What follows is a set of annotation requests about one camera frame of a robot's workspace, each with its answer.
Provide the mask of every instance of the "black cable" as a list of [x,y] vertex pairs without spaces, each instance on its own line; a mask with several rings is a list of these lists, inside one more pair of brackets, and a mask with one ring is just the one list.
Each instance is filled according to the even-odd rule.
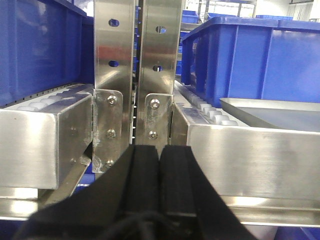
[[158,222],[162,224],[167,229],[173,231],[175,234],[181,237],[188,237],[188,233],[185,230],[182,230],[174,225],[174,223],[163,216],[160,213],[149,211],[138,213],[132,216],[129,216],[121,221],[118,221],[104,230],[95,240],[113,240],[119,239],[118,237],[123,233],[124,230],[130,227],[138,226],[140,230],[143,232],[141,235],[145,237],[145,239],[156,239],[155,237],[149,238],[151,234],[150,229],[145,229],[145,226],[141,226],[141,223],[145,222]]

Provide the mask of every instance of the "screw head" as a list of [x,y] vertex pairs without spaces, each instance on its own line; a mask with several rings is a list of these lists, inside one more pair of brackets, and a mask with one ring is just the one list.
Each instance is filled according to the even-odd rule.
[[111,168],[113,164],[114,164],[114,161],[113,161],[113,160],[108,160],[108,161],[106,161],[105,166],[106,166],[107,168]]
[[158,133],[156,131],[150,131],[149,132],[149,139],[157,139],[158,138]]
[[113,129],[109,129],[107,132],[106,132],[106,136],[108,139],[113,139],[116,137],[116,131],[113,130]]
[[152,99],[150,101],[150,106],[152,109],[158,109],[160,107],[160,101],[158,99]]
[[117,97],[111,95],[111,96],[108,97],[107,101],[108,101],[108,103],[109,103],[110,105],[115,105],[115,104],[117,103]]

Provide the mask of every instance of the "stainless steel frame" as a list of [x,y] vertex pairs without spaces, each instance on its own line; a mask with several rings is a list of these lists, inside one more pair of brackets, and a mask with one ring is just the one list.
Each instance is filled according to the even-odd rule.
[[11,197],[0,198],[0,220],[27,220],[34,212],[71,196],[90,162],[91,159],[82,155],[76,160],[57,190],[43,191],[39,197],[34,199],[28,199],[27,196],[33,198],[38,189],[9,188],[7,192],[10,192]]
[[[169,131],[157,132],[158,137],[150,141],[150,129],[146,121],[146,109],[149,94],[172,95],[175,81],[177,50],[179,45],[179,31],[182,16],[182,0],[144,0],[141,33],[140,74],[137,100],[137,125],[135,142],[137,144],[152,144],[161,151],[168,143]],[[167,126],[171,114],[167,119],[161,118]]]
[[[134,0],[96,0],[94,4],[95,88],[119,91],[123,97],[122,117],[116,119],[116,122],[122,122],[121,131],[117,133],[117,138],[120,139],[119,147],[112,149],[114,141],[102,137],[99,139],[99,145],[94,148],[95,159],[107,162],[118,159],[132,137],[132,69],[136,3]],[[107,99],[104,104],[105,107],[97,109],[106,109],[109,104]],[[105,116],[105,113],[100,111],[96,114],[97,119]],[[104,125],[113,124],[108,121],[110,119],[105,119],[105,122],[99,121],[95,129],[101,130]],[[109,150],[108,156],[112,159],[107,157],[105,149]],[[103,170],[98,167],[94,171],[100,173]]]
[[38,111],[0,109],[0,187],[57,189],[91,143],[92,86],[60,94]]
[[320,133],[211,124],[174,93],[171,144],[191,146],[244,224],[320,227]]

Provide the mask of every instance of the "stainless steel bracket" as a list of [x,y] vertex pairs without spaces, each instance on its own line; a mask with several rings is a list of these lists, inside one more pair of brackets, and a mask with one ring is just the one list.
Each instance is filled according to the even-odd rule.
[[172,94],[150,93],[144,101],[143,130],[139,131],[138,144],[156,146],[159,153],[168,144],[171,118],[172,118]]
[[110,168],[127,146],[122,144],[124,97],[116,90],[95,89],[93,101],[92,171]]

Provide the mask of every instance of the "metal upright post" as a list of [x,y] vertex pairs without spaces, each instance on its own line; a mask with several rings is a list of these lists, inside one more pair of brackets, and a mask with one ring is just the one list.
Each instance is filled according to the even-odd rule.
[[96,0],[93,172],[103,173],[131,141],[135,0]]
[[168,144],[183,0],[144,0],[136,144]]

